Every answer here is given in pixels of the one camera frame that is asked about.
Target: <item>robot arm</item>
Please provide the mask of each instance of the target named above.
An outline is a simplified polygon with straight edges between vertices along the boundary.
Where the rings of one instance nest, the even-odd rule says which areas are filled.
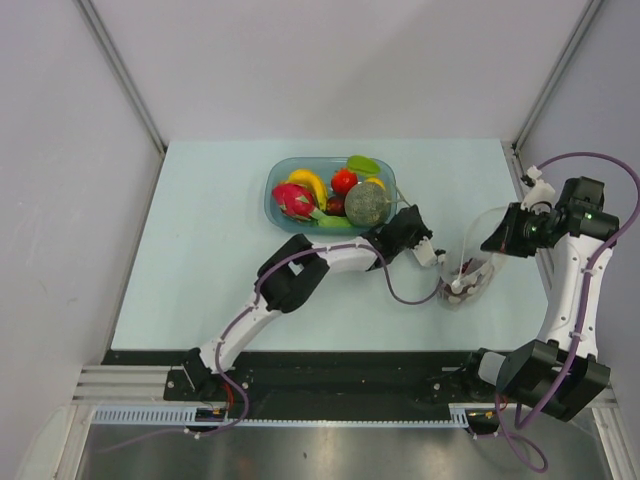
[[[226,371],[269,323],[301,307],[326,275],[380,268],[381,258],[389,264],[405,249],[410,249],[422,266],[435,265],[440,252],[433,250],[432,237],[415,205],[401,209],[381,228],[352,240],[325,244],[312,243],[302,234],[293,236],[258,270],[255,290],[228,335],[187,353],[183,367],[191,387],[205,393],[212,387],[211,374],[218,371],[218,345],[219,367]]]
[[[496,232],[482,245],[485,251],[518,257],[535,255],[538,248],[552,249],[552,290],[536,339],[506,357],[481,351],[477,374],[495,385],[499,393],[534,406],[549,391],[573,337],[579,336],[571,374],[543,410],[564,421],[586,406],[609,381],[609,368],[597,363],[595,323],[602,277],[613,250],[606,249],[592,271],[585,272],[591,256],[618,231],[618,218],[602,212],[603,188],[601,182],[574,178],[565,183],[560,200],[549,212],[530,210],[535,203],[525,208],[511,204]],[[581,299],[585,273],[591,275],[591,281],[587,298]],[[581,301],[586,301],[586,314],[582,331],[576,332]]]

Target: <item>red tomato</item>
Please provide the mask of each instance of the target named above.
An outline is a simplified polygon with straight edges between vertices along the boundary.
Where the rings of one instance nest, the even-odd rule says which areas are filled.
[[[349,193],[349,190],[351,190],[357,184],[358,176],[355,173],[350,172],[346,168],[338,170],[331,179],[331,188],[333,188],[333,191],[338,195],[342,196],[345,196],[347,193]]]

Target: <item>lemon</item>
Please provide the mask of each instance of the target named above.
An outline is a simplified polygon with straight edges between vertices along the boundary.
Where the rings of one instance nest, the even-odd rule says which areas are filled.
[[[382,187],[383,190],[386,190],[387,188],[384,186],[384,183],[382,180],[380,180],[378,177],[369,177],[365,180],[365,182],[371,182],[371,183],[375,183],[376,185],[380,185]]]

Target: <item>light blue table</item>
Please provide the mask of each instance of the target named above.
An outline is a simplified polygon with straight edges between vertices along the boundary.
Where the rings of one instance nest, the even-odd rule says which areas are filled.
[[[174,142],[111,348],[189,349],[218,335],[247,300],[258,267],[290,237],[263,211],[271,167],[287,157],[354,153],[391,165],[437,248],[459,245],[479,213],[515,200],[498,140]],[[420,268],[409,253],[393,262],[391,276],[407,299],[422,298],[437,281],[436,269]],[[345,273],[268,326],[250,349],[513,349],[536,335],[546,304],[533,259],[510,259],[479,301],[455,312],[435,301],[395,302],[382,272]]]

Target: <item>plastic bag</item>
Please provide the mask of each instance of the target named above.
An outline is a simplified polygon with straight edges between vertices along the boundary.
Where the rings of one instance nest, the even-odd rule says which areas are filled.
[[[440,264],[438,302],[457,309],[482,296],[507,257],[483,252],[480,245],[498,226],[506,207],[493,208],[478,215],[467,229],[460,247],[449,250]]]

